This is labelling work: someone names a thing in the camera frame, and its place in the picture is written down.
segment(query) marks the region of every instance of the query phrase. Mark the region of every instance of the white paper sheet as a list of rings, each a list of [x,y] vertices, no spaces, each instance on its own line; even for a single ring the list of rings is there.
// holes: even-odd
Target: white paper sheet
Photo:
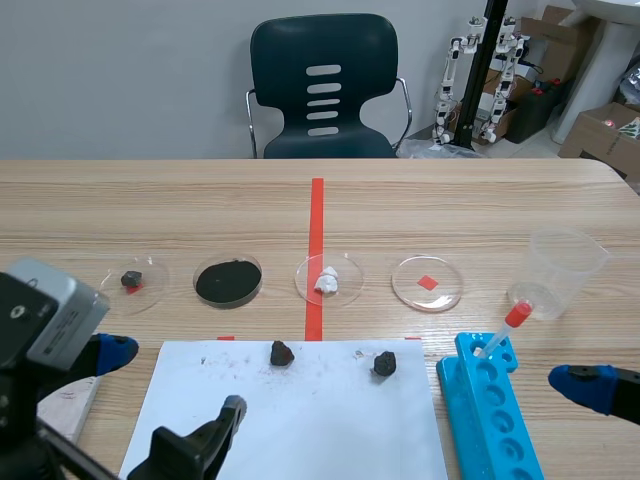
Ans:
[[[296,358],[281,368],[271,342],[166,342],[121,477],[147,457],[154,429],[189,434],[235,394],[247,414],[220,480],[447,478],[420,342],[286,344]],[[385,350],[397,370],[381,380],[371,368]]]

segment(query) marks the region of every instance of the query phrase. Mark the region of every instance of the clear plastic cup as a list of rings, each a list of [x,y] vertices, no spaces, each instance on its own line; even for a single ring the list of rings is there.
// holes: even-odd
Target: clear plastic cup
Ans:
[[[537,230],[507,295],[513,305],[530,303],[533,318],[554,320],[608,259],[604,248],[578,230]]]

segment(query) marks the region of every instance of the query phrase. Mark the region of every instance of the white sink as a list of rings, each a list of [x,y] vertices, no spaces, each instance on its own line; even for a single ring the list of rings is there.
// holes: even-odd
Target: white sink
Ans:
[[[573,0],[573,3],[592,17],[625,25],[640,25],[638,0]]]
[[[572,0],[578,10],[605,20],[602,40],[553,132],[564,143],[580,112],[611,102],[640,42],[640,0]]]

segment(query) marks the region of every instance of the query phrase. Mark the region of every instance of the red dropper bulb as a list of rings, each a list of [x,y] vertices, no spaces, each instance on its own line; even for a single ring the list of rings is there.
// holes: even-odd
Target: red dropper bulb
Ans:
[[[507,314],[504,319],[504,323],[509,325],[511,328],[518,328],[522,325],[522,322],[531,315],[531,312],[533,312],[531,304],[528,302],[518,302]]]

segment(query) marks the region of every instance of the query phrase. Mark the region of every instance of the pipette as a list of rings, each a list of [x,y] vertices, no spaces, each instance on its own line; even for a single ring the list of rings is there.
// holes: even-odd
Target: pipette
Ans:
[[[491,355],[491,352],[493,352],[496,349],[496,347],[500,345],[500,342],[509,336],[509,334],[511,333],[511,330],[513,330],[514,328],[518,328],[520,325],[522,325],[522,322],[524,322],[527,319],[527,317],[531,315],[532,311],[533,311],[533,308],[529,303],[527,302],[516,303],[516,305],[511,309],[511,311],[505,317],[504,325],[502,326],[500,331],[496,333],[493,337],[491,337],[491,340],[489,340],[489,343],[487,343],[485,347],[482,349],[482,351],[478,353],[478,358],[489,357],[489,355]]]

